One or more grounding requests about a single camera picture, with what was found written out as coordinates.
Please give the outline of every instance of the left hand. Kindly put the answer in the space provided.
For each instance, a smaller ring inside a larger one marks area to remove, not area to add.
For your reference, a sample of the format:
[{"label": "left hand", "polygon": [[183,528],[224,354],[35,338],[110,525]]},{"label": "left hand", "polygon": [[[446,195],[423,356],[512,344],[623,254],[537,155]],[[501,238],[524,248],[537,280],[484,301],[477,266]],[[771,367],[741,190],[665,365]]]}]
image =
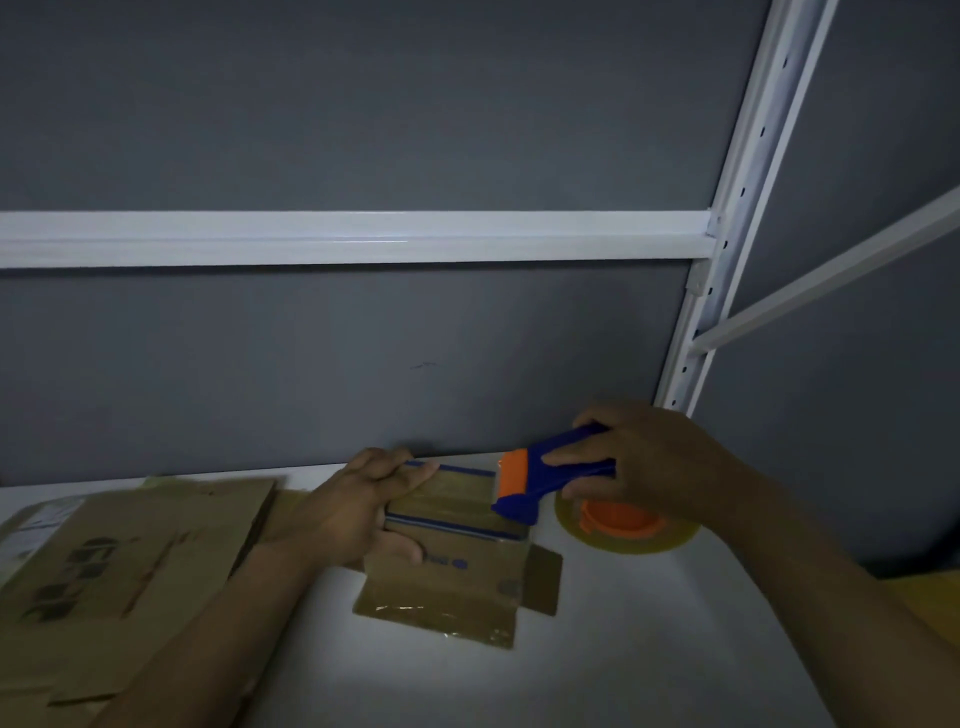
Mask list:
[{"label": "left hand", "polygon": [[399,469],[412,458],[407,448],[361,450],[300,503],[273,543],[312,571],[355,561],[370,551],[420,563],[423,549],[417,542],[383,530],[384,506],[410,493],[440,467],[425,463]]}]

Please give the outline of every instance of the finger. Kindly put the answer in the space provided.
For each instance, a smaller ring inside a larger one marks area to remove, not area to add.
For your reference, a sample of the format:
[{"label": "finger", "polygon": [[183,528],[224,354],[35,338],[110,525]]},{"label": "finger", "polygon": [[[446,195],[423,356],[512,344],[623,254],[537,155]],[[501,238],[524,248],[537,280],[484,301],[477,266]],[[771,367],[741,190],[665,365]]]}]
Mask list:
[{"label": "finger", "polygon": [[375,484],[378,499],[381,503],[387,503],[395,497],[406,496],[439,469],[440,463],[423,463],[415,468],[404,468]]},{"label": "finger", "polygon": [[607,427],[617,427],[628,422],[631,417],[649,409],[650,405],[646,402],[607,402],[606,404],[594,404],[588,407],[573,421],[574,427],[582,427],[590,423],[600,423]]},{"label": "finger", "polygon": [[363,448],[350,458],[344,466],[345,471],[358,471],[367,465],[374,457],[383,457],[387,454],[384,448]]},{"label": "finger", "polygon": [[374,531],[370,553],[399,556],[411,564],[423,563],[423,547],[413,539],[394,531]]},{"label": "finger", "polygon": [[413,454],[407,448],[394,448],[390,452],[384,452],[379,457],[375,457],[361,471],[367,477],[379,480],[381,477],[387,477],[407,460],[412,460]]},{"label": "finger", "polygon": [[611,477],[579,477],[571,480],[561,491],[564,498],[586,498],[587,500],[622,500],[627,489],[619,480]]},{"label": "finger", "polygon": [[598,463],[601,460],[616,457],[617,443],[615,432],[601,432],[599,435],[547,452],[541,460],[547,465]]}]

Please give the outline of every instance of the yellow object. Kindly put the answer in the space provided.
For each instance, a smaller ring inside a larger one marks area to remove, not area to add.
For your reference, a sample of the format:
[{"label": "yellow object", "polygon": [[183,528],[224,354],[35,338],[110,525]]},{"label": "yellow object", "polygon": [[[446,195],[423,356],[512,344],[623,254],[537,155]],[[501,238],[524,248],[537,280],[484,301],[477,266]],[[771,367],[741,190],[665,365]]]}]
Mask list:
[{"label": "yellow object", "polygon": [[616,538],[609,533],[594,529],[587,533],[582,527],[582,501],[567,500],[557,494],[554,496],[554,513],[566,531],[578,541],[588,546],[601,548],[613,553],[659,553],[677,546],[683,546],[700,529],[699,523],[667,519],[662,527],[656,529],[647,538]]},{"label": "yellow object", "polygon": [[960,647],[960,570],[904,576],[884,583],[937,634]]}]

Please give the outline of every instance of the small cardboard box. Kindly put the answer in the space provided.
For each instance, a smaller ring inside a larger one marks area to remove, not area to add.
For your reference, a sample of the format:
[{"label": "small cardboard box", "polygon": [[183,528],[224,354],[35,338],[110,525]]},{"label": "small cardboard box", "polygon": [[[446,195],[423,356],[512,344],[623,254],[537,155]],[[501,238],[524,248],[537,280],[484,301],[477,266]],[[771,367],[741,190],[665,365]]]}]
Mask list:
[{"label": "small cardboard box", "polygon": [[47,722],[91,719],[224,585],[277,484],[168,481],[32,506],[0,527],[0,551],[36,547],[0,590],[0,716],[42,705]]},{"label": "small cardboard box", "polygon": [[423,546],[423,564],[369,555],[353,612],[512,647],[518,607],[556,615],[563,557],[491,509],[494,473],[444,466],[390,503],[386,527]]}]

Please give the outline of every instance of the right hand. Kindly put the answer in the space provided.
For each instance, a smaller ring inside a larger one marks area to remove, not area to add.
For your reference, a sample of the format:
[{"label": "right hand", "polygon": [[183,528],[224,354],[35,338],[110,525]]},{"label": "right hand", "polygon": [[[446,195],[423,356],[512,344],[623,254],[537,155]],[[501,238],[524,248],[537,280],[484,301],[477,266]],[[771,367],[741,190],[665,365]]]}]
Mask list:
[{"label": "right hand", "polygon": [[616,478],[585,477],[564,487],[565,498],[619,500],[673,518],[722,529],[742,515],[769,481],[728,452],[680,412],[643,402],[584,411],[574,427],[600,423],[608,432],[543,456],[547,465],[616,460]]}]

